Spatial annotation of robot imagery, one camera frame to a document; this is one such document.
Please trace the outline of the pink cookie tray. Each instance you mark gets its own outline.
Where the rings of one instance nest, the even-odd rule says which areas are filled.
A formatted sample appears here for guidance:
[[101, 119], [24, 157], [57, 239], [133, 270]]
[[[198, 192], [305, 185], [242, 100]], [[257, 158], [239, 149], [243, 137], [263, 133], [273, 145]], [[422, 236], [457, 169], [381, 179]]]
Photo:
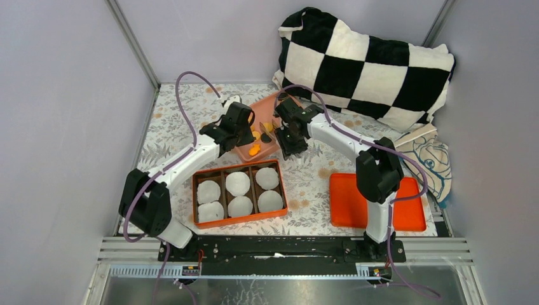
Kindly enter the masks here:
[[260, 161], [280, 149], [276, 139], [271, 139], [268, 143], [262, 141], [264, 131], [270, 132], [273, 137], [275, 135], [273, 127], [280, 126], [281, 119], [274, 116], [274, 103], [277, 96], [278, 93], [276, 92], [250, 105], [250, 108], [255, 114], [254, 123], [251, 125], [250, 129], [256, 140], [251, 144], [233, 149], [233, 152], [235, 152], [244, 163]]

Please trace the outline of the orange cookie box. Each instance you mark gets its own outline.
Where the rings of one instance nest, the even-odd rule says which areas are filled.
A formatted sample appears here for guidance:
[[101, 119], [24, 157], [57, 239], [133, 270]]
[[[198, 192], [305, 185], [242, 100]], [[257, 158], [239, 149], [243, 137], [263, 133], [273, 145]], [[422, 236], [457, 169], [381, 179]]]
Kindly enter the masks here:
[[278, 160], [196, 172], [193, 219], [199, 229], [282, 217], [288, 212]]

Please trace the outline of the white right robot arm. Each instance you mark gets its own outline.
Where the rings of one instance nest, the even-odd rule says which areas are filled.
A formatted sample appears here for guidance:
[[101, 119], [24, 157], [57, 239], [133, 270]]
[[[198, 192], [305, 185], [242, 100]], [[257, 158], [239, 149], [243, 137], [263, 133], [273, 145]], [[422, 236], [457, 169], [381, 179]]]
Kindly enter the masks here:
[[315, 139], [354, 162], [357, 189], [367, 202], [365, 234], [369, 241], [364, 252], [368, 259], [382, 261], [390, 253], [393, 202], [404, 177], [393, 142], [386, 137], [364, 137], [333, 120], [321, 107], [303, 108], [291, 98], [278, 103], [275, 116], [281, 120], [274, 133], [285, 159], [305, 152], [306, 141]]

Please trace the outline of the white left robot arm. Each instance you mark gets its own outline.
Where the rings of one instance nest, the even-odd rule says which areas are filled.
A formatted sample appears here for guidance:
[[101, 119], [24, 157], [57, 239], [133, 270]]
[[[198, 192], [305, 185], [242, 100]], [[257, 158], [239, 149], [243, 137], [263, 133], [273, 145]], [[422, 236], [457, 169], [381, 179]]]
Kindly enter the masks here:
[[173, 246], [182, 261], [197, 253], [194, 232], [172, 216], [171, 193], [206, 164], [235, 147], [254, 142], [251, 127], [255, 112], [240, 102], [228, 102], [216, 122], [194, 131], [193, 143], [148, 172], [133, 169], [127, 176], [118, 213], [125, 225], [133, 224], [144, 235]]

